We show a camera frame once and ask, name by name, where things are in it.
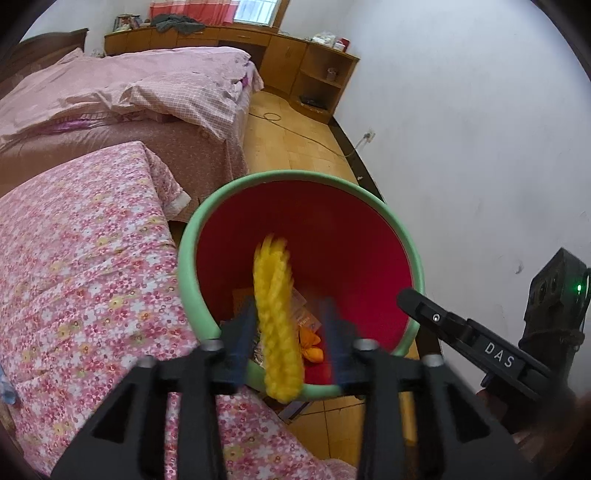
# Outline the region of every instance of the metal screw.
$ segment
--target metal screw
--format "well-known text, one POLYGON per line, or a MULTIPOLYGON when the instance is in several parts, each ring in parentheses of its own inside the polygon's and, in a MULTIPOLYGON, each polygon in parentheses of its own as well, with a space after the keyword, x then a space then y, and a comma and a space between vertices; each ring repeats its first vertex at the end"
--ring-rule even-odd
POLYGON ((204 340, 200 347, 205 352, 217 352, 223 348, 223 342, 219 338, 204 340))
POLYGON ((444 364, 443 357, 441 355, 425 355, 421 358, 422 362, 428 367, 440 367, 444 364))
POLYGON ((152 355, 144 355, 138 360, 136 365, 141 368, 152 368, 156 365, 156 359, 152 355))
POLYGON ((377 350, 379 343, 371 338, 358 338, 353 342, 353 348, 360 352, 370 352, 371 350, 377 350))

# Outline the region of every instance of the headboard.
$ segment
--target headboard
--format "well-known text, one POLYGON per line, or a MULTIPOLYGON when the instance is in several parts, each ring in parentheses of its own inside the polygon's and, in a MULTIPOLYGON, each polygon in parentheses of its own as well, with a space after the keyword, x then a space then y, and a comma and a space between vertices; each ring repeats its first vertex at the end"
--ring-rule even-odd
POLYGON ((44 33, 28 38, 14 47, 0 71, 0 99, 27 75, 44 69, 80 47, 88 28, 67 33, 44 33))

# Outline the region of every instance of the bucket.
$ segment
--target bucket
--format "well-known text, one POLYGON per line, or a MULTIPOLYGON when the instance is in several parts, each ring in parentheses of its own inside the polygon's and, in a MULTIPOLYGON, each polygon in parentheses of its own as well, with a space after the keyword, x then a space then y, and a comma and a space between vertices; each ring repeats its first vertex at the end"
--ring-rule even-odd
MULTIPOLYGON (((421 261, 409 235, 366 190, 298 170, 235 180, 193 214, 181 240, 178 279, 199 340, 218 338, 219 322, 232 318, 232 292, 252 287, 254 252, 269 234, 287 240, 298 291, 332 297, 340 316, 362 337, 406 355, 418 324, 398 308, 396 296, 407 287, 424 291, 421 261)), ((306 362, 305 382, 302 400, 341 395, 326 358, 321 364, 306 362)), ((264 370, 253 361, 247 384, 265 391, 264 370)))

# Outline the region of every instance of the dark clothing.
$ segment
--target dark clothing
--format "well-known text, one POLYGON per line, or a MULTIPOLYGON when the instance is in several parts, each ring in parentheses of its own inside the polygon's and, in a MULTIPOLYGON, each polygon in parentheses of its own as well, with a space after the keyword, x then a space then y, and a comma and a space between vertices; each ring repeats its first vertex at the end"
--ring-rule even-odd
POLYGON ((201 32, 201 30, 205 28, 204 24, 198 22, 194 18, 176 14, 156 15, 152 19, 152 23, 150 25, 156 27, 156 30, 158 30, 160 33, 166 32, 170 28, 175 28, 183 35, 201 32))

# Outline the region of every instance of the yellow braided rope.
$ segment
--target yellow braided rope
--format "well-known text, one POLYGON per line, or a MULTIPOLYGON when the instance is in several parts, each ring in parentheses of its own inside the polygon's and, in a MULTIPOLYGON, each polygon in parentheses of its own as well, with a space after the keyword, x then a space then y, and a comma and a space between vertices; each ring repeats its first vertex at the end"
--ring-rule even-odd
POLYGON ((290 318, 291 268, 285 240, 265 238, 255 252, 252 276, 261 330, 267 394, 287 403, 304 384, 304 362, 290 318))

